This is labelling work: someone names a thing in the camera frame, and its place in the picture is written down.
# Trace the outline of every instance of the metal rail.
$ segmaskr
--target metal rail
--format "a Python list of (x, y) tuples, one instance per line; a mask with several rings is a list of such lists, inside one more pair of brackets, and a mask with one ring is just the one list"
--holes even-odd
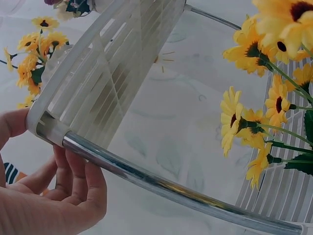
[(236, 24), (234, 24), (232, 22), (229, 22), (229, 21), (227, 21), (227, 20), (225, 20), (223, 18), (220, 18), (218, 16), (214, 16), (214, 15), (208, 13), (208, 12), (202, 11), (202, 10), (200, 10), (198, 8), (195, 8), (195, 7), (191, 6), (191, 5), (185, 4), (185, 9), (189, 10), (191, 12), (197, 13), (199, 15), (205, 16), (207, 18), (213, 19), (213, 20), (215, 20), (217, 22), (220, 22), (220, 23), (222, 23), (222, 24), (224, 24), (224, 25), (226, 25), (228, 27), (231, 27), (231, 28), (233, 28), (235, 30), (240, 30), (241, 29), (240, 26), (238, 26), (238, 25), (236, 25)]
[(99, 167), (137, 186), (215, 218), (274, 235), (300, 235), (302, 233), (302, 227), (299, 225), (253, 214), (157, 177), (74, 132), (68, 132), (65, 135), (63, 145)]

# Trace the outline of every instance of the flower bouquet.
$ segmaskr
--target flower bouquet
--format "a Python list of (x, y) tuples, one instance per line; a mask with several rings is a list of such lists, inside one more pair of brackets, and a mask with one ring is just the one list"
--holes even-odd
[[(29, 96), (26, 97), (24, 103), (18, 104), (18, 108), (26, 108), (32, 105), (36, 97), (41, 92), (42, 74), (48, 60), (51, 59), (55, 50), (60, 49), (65, 44), (68, 45), (68, 39), (61, 32), (53, 31), (59, 26), (59, 23), (51, 17), (38, 17), (32, 20), (33, 24), (38, 28), (38, 32), (34, 32), (23, 36), (20, 40), (17, 50), (21, 51), (15, 54), (4, 49), (6, 62), (9, 71), (16, 69), (19, 80), (17, 86), (27, 86)], [(12, 61), (18, 55), (26, 55), (18, 66), (12, 65)]]
[[(251, 187), (259, 187), (259, 178), (269, 164), (285, 163), (285, 169), (297, 169), (313, 176), (313, 97), (309, 86), (313, 80), (313, 66), (305, 64), (289, 77), (276, 61), (288, 64), (313, 58), (313, 0), (253, 0), (259, 13), (247, 17), (241, 30), (234, 33), (236, 47), (223, 52), (229, 62), (247, 73), (256, 72), (262, 77), (266, 70), (273, 73), (272, 86), (265, 101), (267, 112), (246, 109), (240, 103), (241, 91), (233, 87), (225, 91), (221, 101), (221, 135), (224, 155), (227, 156), (234, 138), (241, 138), (243, 145), (258, 149), (255, 160), (248, 165), (246, 179)], [(288, 93), (296, 93), (307, 100), (305, 107), (292, 104)], [(286, 112), (304, 110), (302, 125), (305, 136), (282, 127), (287, 123)], [(281, 140), (285, 132), (304, 142), (303, 148), (288, 145)], [(272, 147), (297, 152), (293, 159), (271, 155)]]

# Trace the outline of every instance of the table surface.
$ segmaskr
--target table surface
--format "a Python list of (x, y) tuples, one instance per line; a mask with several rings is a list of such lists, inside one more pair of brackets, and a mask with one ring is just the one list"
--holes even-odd
[[(188, 3), (239, 25), (247, 13), (255, 12), (250, 1), (244, 0)], [(43, 15), (53, 16), (54, 12), (37, 0), (26, 0), (13, 15), (2, 17), (0, 46), (14, 50), (22, 35), (35, 30), (30, 20)], [(60, 30), (75, 43), (96, 17), (94, 13), (71, 20), (61, 24)], [(247, 75), (223, 59), (222, 52), (234, 45), (232, 34), (231, 28), (184, 12), (109, 150), (155, 174), (235, 204), (252, 149), (235, 141), (228, 159), (223, 157), (220, 100), (223, 92), (234, 86), (243, 91), (246, 107), (262, 109), (267, 79)], [(0, 72), (0, 111), (15, 109), (27, 91), (15, 86), (16, 72), (9, 73), (6, 66), (0, 66)], [(10, 140), (1, 152), (5, 162), (26, 174), (35, 171), (51, 153), (49, 144), (30, 133)], [(105, 176), (107, 216), (84, 234), (202, 235), (231, 234), (231, 230), (232, 234), (247, 234), (239, 228), (234, 232), (233, 225), (169, 202), (109, 172)]]

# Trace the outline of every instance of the yellow artificial flower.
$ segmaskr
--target yellow artificial flower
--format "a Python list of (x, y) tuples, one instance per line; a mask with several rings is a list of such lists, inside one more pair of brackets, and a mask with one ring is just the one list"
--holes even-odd
[(59, 26), (59, 22), (52, 17), (37, 17), (32, 19), (33, 24), (43, 31), (53, 31), (54, 28), (57, 28)]
[(27, 96), (25, 98), (25, 102), (24, 103), (19, 103), (18, 104), (18, 109), (24, 109), (24, 108), (28, 108), (28, 107), (32, 106), (32, 104), (34, 103), (34, 99), (35, 99), (34, 95)]
[(299, 50), (297, 52), (296, 57), (294, 58), (295, 61), (300, 61), (303, 60), (305, 58), (311, 57), (305, 50)]
[(276, 43), (276, 59), (282, 61), (284, 64), (289, 64), (289, 55), (287, 53), (286, 45), (283, 42), (284, 40), (280, 40)]
[(236, 31), (233, 36), (238, 46), (225, 50), (224, 59), (235, 62), (237, 68), (246, 70), (249, 74), (257, 71), (260, 77), (263, 76), (267, 69), (265, 60), (273, 62), (275, 50), (272, 46), (261, 46), (262, 38), (263, 36), (256, 32), (256, 19), (247, 19), (242, 29)]
[(36, 69), (36, 63), (38, 61), (38, 57), (35, 55), (28, 55), (19, 64), (17, 71), (19, 74), (19, 80), (17, 81), (17, 86), (22, 87), (26, 86), (29, 83), (29, 80), (32, 79), (31, 71)]
[(39, 35), (39, 33), (31, 33), (23, 36), (17, 46), (17, 50), (35, 51), (38, 47)]
[(269, 99), (265, 101), (268, 108), (266, 117), (270, 118), (270, 125), (280, 127), (282, 122), (287, 122), (285, 113), (290, 107), (290, 103), (286, 99), (287, 86), (282, 84), (281, 76), (277, 74), (273, 76), (272, 87), (269, 89), (268, 95)]
[(267, 143), (261, 149), (259, 149), (258, 156), (255, 160), (250, 162), (249, 170), (246, 173), (246, 179), (251, 180), (250, 186), (252, 189), (256, 186), (259, 189), (259, 179), (262, 171), (268, 167), (267, 156), (271, 150), (271, 143)]
[(4, 56), (6, 58), (8, 70), (12, 72), (13, 71), (12, 59), (14, 58), (14, 56), (8, 53), (7, 47), (4, 48)]
[[(268, 124), (268, 119), (263, 116), (262, 110), (258, 110), (256, 113), (252, 109), (244, 109), (243, 118), (247, 121), (253, 121), (261, 124)], [(250, 145), (253, 148), (262, 148), (264, 145), (263, 138), (266, 137), (266, 134), (261, 133), (259, 127), (248, 127), (242, 129), (236, 137), (242, 138), (242, 145)]]
[[(296, 68), (293, 72), (295, 77), (294, 81), (300, 87), (302, 87), (307, 93), (309, 93), (310, 82), (313, 80), (313, 67), (310, 64), (305, 64), (303, 69)], [(290, 81), (286, 81), (287, 91), (291, 92), (295, 90), (295, 86)]]
[(264, 45), (285, 41), (291, 58), (303, 43), (309, 49), (313, 43), (313, 0), (253, 0), (259, 9), (257, 31), (266, 34)]
[(233, 87), (229, 88), (229, 92), (223, 94), (224, 100), (221, 101), (221, 123), (222, 123), (222, 148), (224, 156), (227, 157), (231, 149), (234, 136), (239, 131), (239, 121), (243, 111), (243, 105), (239, 103), (241, 91), (234, 91)]
[(41, 86), (41, 83), (35, 84), (33, 79), (28, 80), (28, 90), (29, 90), (30, 94), (33, 94), (33, 95), (40, 94), (40, 91), (41, 91), (40, 86)]
[(50, 47), (55, 47), (56, 49), (61, 48), (65, 43), (68, 42), (67, 37), (61, 32), (49, 33), (46, 38), (46, 43)]
[(20, 63), (17, 72), (19, 74), (19, 79), (16, 83), (17, 86), (22, 87), (28, 84), (28, 80), (31, 79), (31, 71), (28, 70), (27, 64)]

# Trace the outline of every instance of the white plastic slats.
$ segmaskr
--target white plastic slats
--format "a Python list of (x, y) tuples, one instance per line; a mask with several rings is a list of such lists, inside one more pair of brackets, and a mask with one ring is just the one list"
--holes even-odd
[[(296, 68), (303, 68), (309, 59), (298, 62), (291, 62), (289, 65), (279, 64), (289, 76)], [(269, 73), (268, 87), (270, 88), (272, 74)], [(307, 106), (308, 102), (302, 97), (289, 93), (288, 99), (296, 105)], [(288, 123), (283, 127), (305, 136), (302, 125), (304, 112), (292, 110), (287, 113)], [(308, 148), (308, 145), (299, 139), (286, 133), (281, 139), (287, 144)], [(298, 155), (297, 152), (274, 147), (272, 155), (283, 159), (292, 159)], [(253, 150), (251, 159), (255, 159), (257, 151)], [(308, 192), (313, 190), (313, 178), (297, 170), (284, 170), (284, 164), (272, 164), (260, 178), (260, 190), (251, 190), (249, 182), (243, 183), (236, 206), (249, 211), (259, 213), (268, 217), (292, 222), (313, 222), (313, 196)]]
[(183, 6), (184, 0), (125, 0), (72, 64), (49, 112), (107, 147)]

